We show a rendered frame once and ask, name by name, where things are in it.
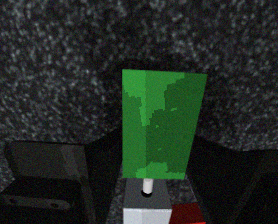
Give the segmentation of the red tray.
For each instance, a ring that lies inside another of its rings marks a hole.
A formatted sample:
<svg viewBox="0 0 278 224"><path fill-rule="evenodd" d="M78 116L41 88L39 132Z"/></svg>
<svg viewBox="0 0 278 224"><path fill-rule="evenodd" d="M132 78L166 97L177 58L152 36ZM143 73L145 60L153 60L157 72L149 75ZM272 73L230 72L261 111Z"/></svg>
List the red tray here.
<svg viewBox="0 0 278 224"><path fill-rule="evenodd" d="M206 224L197 203L172 205L169 224Z"/></svg>

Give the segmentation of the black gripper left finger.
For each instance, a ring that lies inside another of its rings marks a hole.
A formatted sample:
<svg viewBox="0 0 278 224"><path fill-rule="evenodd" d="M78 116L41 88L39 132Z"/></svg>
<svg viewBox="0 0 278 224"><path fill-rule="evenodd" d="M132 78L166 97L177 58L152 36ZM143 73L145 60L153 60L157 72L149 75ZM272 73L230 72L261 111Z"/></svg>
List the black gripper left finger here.
<svg viewBox="0 0 278 224"><path fill-rule="evenodd" d="M16 140L4 156L19 176L78 181L89 224L106 224L122 164L122 126L90 144Z"/></svg>

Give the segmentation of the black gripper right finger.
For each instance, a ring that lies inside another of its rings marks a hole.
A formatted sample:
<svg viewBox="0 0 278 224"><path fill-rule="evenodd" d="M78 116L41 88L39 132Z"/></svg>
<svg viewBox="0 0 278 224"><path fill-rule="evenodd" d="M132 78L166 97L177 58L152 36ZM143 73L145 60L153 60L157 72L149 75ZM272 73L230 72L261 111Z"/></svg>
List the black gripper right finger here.
<svg viewBox="0 0 278 224"><path fill-rule="evenodd" d="M237 152L194 134L185 173L206 224L233 224L266 172L278 172L278 149Z"/></svg>

